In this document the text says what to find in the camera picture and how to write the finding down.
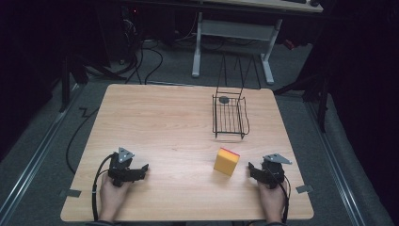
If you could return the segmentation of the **person's left hand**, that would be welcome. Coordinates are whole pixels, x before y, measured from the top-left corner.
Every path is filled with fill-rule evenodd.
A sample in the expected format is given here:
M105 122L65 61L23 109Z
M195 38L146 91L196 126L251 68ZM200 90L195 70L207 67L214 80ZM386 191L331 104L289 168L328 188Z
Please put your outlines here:
M101 211L99 220L113 222L121 209L127 195L130 183L123 183L121 187L113 185L113 179L107 174L102 177L100 190Z

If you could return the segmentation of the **black metal stand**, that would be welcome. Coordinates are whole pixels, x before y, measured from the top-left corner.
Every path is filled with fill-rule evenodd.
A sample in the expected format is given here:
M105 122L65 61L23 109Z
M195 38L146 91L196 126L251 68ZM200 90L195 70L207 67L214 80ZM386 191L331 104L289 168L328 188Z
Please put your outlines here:
M283 88L274 90L275 95L281 95L289 90L303 89L302 100L304 102L317 102L316 122L319 129L325 133L325 119L327 113L327 96L330 75L328 73L317 73L306 78L299 78Z
M94 61L91 61L80 55L68 55L62 61L62 75L61 75L61 97L62 106L61 112L64 112L71 102L71 77L74 78L77 84L85 85L88 82L86 66L93 68L102 75L111 79L123 80L123 77L112 73L105 67Z

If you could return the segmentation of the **dark computer tower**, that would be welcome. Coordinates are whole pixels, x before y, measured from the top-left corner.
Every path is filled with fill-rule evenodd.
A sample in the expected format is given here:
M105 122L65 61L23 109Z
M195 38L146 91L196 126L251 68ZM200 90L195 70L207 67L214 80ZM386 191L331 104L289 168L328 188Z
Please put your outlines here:
M121 65L131 62L140 43L139 28L132 10L127 6L108 5L104 18L109 59Z

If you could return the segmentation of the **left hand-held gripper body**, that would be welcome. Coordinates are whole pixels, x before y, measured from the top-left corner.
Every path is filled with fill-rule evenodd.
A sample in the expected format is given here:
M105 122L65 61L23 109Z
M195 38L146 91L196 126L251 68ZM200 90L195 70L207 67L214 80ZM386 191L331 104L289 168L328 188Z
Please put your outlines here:
M129 169L135 155L128 150L119 147L111 156L108 176L113 180L112 184L121 187L124 182L133 182L134 171Z

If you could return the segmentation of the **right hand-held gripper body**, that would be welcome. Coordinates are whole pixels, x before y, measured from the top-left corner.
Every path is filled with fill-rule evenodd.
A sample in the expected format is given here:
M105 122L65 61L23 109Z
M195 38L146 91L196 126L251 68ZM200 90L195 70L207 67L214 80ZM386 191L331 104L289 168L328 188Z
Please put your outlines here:
M264 183L271 189L276 188L285 179L283 164L292 165L293 162L279 153L265 155L263 157L262 168L266 173Z

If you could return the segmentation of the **yellow sponge with red side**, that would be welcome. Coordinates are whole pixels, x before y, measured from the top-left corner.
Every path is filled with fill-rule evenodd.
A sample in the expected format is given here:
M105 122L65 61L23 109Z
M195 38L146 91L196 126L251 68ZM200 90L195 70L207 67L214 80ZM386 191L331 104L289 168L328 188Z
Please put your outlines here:
M240 155L238 153L220 148L216 155L214 170L232 176L239 159Z

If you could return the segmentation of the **white desk with metal legs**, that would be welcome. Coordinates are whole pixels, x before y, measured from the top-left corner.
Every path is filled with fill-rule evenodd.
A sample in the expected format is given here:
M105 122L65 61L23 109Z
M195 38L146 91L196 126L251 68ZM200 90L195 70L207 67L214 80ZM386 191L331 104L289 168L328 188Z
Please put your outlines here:
M323 12L323 7L317 0L199 0L202 7L226 5L229 7L249 7L259 9L261 12L271 10L272 12L293 12L304 13L305 15L318 15ZM278 37L283 19L279 16L271 23L244 23L230 22L227 19L203 19L202 13L198 13L196 49L194 52L192 76L200 76L201 62L201 38L203 36L215 36L223 38L235 38L241 40L266 41L268 46L263 53L260 53L260 60L263 65L263 73L266 83L274 84L274 77L271 72L269 58Z

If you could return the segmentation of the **metal floor rail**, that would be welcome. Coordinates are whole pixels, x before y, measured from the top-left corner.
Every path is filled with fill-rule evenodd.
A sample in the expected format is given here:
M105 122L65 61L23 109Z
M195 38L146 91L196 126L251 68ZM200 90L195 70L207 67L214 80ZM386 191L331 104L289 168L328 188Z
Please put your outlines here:
M327 159L327 164L333 177L334 183L338 189L344 208L353 226L366 226L364 217L358 207L352 189L347 183L341 166L335 156L334 150L327 138L327 134L322 131L317 120L316 109L313 104L305 103L308 114L311 117L312 124L320 138L323 150Z
M83 124L92 108L83 85L61 112L61 89L30 121L0 163L0 226L71 226L60 214L88 138Z

